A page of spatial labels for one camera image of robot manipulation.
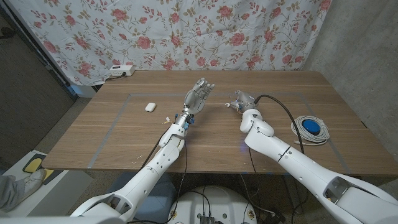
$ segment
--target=wooden table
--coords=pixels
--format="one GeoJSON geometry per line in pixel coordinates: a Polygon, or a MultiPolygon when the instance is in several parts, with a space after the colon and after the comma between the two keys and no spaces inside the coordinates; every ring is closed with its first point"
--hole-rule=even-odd
{"type": "MultiPolygon", "coordinates": [[[[49,169],[138,170],[162,133],[166,117],[181,113],[187,91],[201,77],[216,87],[187,135],[187,172],[253,173],[241,115],[224,104],[236,90],[270,94],[293,117],[317,116],[329,127],[331,140],[305,146],[308,157],[327,169],[351,175],[398,175],[398,163],[318,72],[174,71],[135,72],[106,82],[43,161],[49,169]],[[144,111],[154,102],[154,112],[144,111]]],[[[259,111],[275,135],[291,144],[297,139],[286,112],[263,98],[259,111]]],[[[252,153],[258,173],[284,174],[276,162],[252,153]]],[[[185,151],[168,172],[183,172],[185,151]]]]}

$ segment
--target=floral curtain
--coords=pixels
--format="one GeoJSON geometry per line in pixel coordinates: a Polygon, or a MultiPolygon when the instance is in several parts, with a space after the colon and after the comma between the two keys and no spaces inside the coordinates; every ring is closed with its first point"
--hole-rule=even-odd
{"type": "Polygon", "coordinates": [[[331,0],[15,0],[65,75],[102,84],[140,70],[299,70],[331,0]]]}

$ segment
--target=gray wall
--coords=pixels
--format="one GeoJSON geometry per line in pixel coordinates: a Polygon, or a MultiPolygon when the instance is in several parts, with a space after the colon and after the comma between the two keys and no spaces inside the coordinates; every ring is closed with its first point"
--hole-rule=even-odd
{"type": "Polygon", "coordinates": [[[398,161],[398,1],[333,0],[303,70],[322,72],[398,161]]]}

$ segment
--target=yellow object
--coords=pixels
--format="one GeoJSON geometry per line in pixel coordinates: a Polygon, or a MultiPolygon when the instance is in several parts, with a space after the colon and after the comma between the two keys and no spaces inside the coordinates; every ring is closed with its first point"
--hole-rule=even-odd
{"type": "Polygon", "coordinates": [[[42,159],[36,158],[32,160],[28,166],[25,167],[24,172],[34,173],[37,171],[37,169],[40,167],[41,164],[42,164],[42,159]]]}
{"type": "Polygon", "coordinates": [[[45,177],[43,181],[45,181],[48,177],[50,177],[50,175],[54,172],[54,170],[48,170],[48,169],[44,169],[44,171],[45,171],[45,177]]]}

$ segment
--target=black cable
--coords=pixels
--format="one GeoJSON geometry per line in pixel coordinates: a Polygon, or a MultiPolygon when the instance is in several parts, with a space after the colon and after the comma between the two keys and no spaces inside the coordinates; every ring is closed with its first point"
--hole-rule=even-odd
{"type": "Polygon", "coordinates": [[[154,148],[151,150],[151,152],[149,153],[149,155],[148,155],[147,158],[145,159],[144,163],[142,164],[142,166],[141,166],[141,168],[138,170],[138,172],[139,172],[140,170],[142,170],[142,168],[145,167],[145,165],[147,164],[149,158],[151,157],[151,155],[152,155],[152,154],[154,153],[154,151],[156,150],[157,145],[159,145],[160,140],[162,139],[162,137],[163,137],[164,133],[166,133],[166,131],[164,131],[163,134],[160,136],[159,140],[157,140],[157,143],[155,144],[154,148]]]}
{"type": "Polygon", "coordinates": [[[243,212],[243,222],[242,222],[242,224],[244,224],[244,217],[246,216],[246,210],[248,209],[248,206],[249,206],[249,202],[246,205],[246,208],[244,209],[244,212],[243,212]]]}
{"type": "Polygon", "coordinates": [[[301,134],[300,134],[299,128],[297,127],[297,124],[296,124],[296,122],[294,121],[294,118],[293,118],[292,114],[290,113],[290,111],[289,111],[289,110],[287,109],[287,107],[286,107],[282,102],[280,102],[277,98],[274,98],[273,96],[270,96],[270,95],[260,95],[260,96],[258,96],[258,97],[254,100],[254,104],[257,104],[257,103],[259,102],[259,100],[260,100],[262,97],[267,97],[267,98],[270,98],[270,99],[274,100],[274,101],[277,102],[279,105],[281,105],[281,107],[283,107],[283,109],[285,109],[286,113],[288,114],[288,116],[289,116],[290,119],[292,120],[294,129],[296,129],[298,141],[299,141],[299,143],[300,143],[301,153],[304,154],[304,147],[303,147],[303,141],[301,140],[301,134]]]}
{"type": "Polygon", "coordinates": [[[294,207],[293,213],[292,213],[292,224],[293,224],[293,217],[294,217],[294,214],[295,214],[296,210],[297,210],[300,206],[302,206],[305,202],[307,202],[308,196],[309,196],[309,193],[308,193],[308,190],[307,190],[307,191],[306,191],[305,198],[304,198],[304,201],[303,201],[303,202],[300,202],[296,207],[294,207]]]}
{"type": "Polygon", "coordinates": [[[193,192],[193,193],[196,193],[196,194],[200,194],[200,195],[202,195],[202,197],[204,197],[206,200],[207,200],[207,204],[209,205],[209,217],[211,217],[211,209],[210,209],[210,202],[209,202],[209,199],[206,197],[206,195],[205,194],[202,194],[202,193],[199,193],[199,192],[196,192],[196,191],[194,191],[194,190],[190,190],[190,191],[188,191],[188,192],[193,192]]]}
{"type": "Polygon", "coordinates": [[[270,211],[270,210],[263,209],[263,208],[261,208],[260,206],[258,206],[258,205],[256,205],[256,204],[253,203],[253,201],[251,200],[251,198],[250,198],[250,196],[249,196],[249,190],[248,190],[248,187],[247,187],[247,185],[246,185],[246,182],[244,181],[242,174],[240,174],[240,175],[241,175],[241,178],[242,178],[242,181],[243,181],[244,189],[246,190],[246,193],[247,193],[247,195],[248,195],[248,199],[249,199],[250,204],[253,205],[254,207],[256,207],[256,208],[258,208],[258,209],[264,211],[264,212],[268,212],[268,213],[271,213],[271,214],[273,214],[273,215],[276,215],[275,212],[270,211]]]}
{"type": "Polygon", "coordinates": [[[205,189],[206,186],[203,187],[203,192],[202,192],[202,196],[201,196],[201,200],[203,201],[203,216],[205,216],[205,189]]]}
{"type": "MultiPolygon", "coordinates": [[[[182,182],[184,181],[184,177],[185,177],[185,174],[187,173],[187,167],[188,167],[188,150],[187,150],[187,140],[185,140],[184,139],[184,147],[185,147],[185,170],[184,170],[184,174],[182,175],[182,179],[181,179],[181,183],[180,183],[180,188],[178,189],[178,194],[177,194],[177,201],[175,202],[175,207],[174,207],[174,211],[173,212],[175,212],[176,211],[176,209],[177,209],[177,205],[178,205],[178,200],[179,200],[179,198],[180,198],[180,191],[181,191],[181,187],[182,187],[182,182]]],[[[140,221],[137,221],[137,220],[134,220],[134,221],[130,221],[130,222],[127,222],[126,224],[130,224],[130,223],[147,223],[147,222],[149,222],[149,223],[155,223],[155,224],[166,224],[166,223],[168,223],[172,218],[173,218],[173,214],[170,214],[170,218],[166,221],[166,222],[163,222],[163,223],[158,223],[158,222],[155,222],[155,221],[150,221],[150,220],[140,220],[140,221]]]]}
{"type": "Polygon", "coordinates": [[[115,80],[115,79],[123,78],[123,77],[125,77],[125,76],[126,76],[126,72],[123,72],[121,76],[119,76],[119,77],[114,77],[114,78],[107,78],[105,81],[108,81],[108,80],[115,80]]]}
{"type": "Polygon", "coordinates": [[[257,192],[251,197],[251,198],[253,198],[260,191],[260,179],[259,179],[259,176],[257,175],[256,168],[254,167],[253,158],[251,157],[251,148],[250,147],[249,147],[249,155],[250,155],[251,165],[253,166],[254,174],[256,175],[256,179],[257,179],[257,192]]]}
{"type": "MultiPolygon", "coordinates": [[[[299,141],[299,143],[300,143],[301,153],[302,153],[302,154],[305,154],[305,153],[304,153],[303,141],[302,141],[302,139],[301,139],[301,134],[300,134],[299,128],[297,127],[297,124],[296,124],[296,122],[294,121],[294,118],[293,118],[292,114],[290,113],[290,111],[287,109],[287,107],[286,107],[282,102],[280,102],[277,98],[274,98],[273,96],[269,96],[269,95],[260,95],[260,96],[258,96],[258,97],[254,100],[254,104],[257,104],[257,103],[259,102],[259,100],[260,100],[262,97],[267,97],[267,98],[270,98],[270,99],[274,100],[274,101],[277,102],[279,105],[281,105],[281,107],[283,107],[283,109],[285,109],[286,113],[287,113],[288,116],[290,117],[290,120],[292,120],[294,129],[295,129],[296,132],[297,132],[297,137],[298,137],[298,141],[299,141]]],[[[294,214],[295,214],[296,210],[297,210],[300,206],[302,206],[305,202],[307,202],[307,200],[308,200],[308,195],[309,195],[309,192],[308,192],[308,189],[307,189],[307,191],[306,191],[306,196],[305,196],[304,201],[303,201],[303,202],[300,202],[300,203],[293,209],[293,213],[292,213],[292,224],[293,224],[293,217],[294,217],[294,214]]]]}

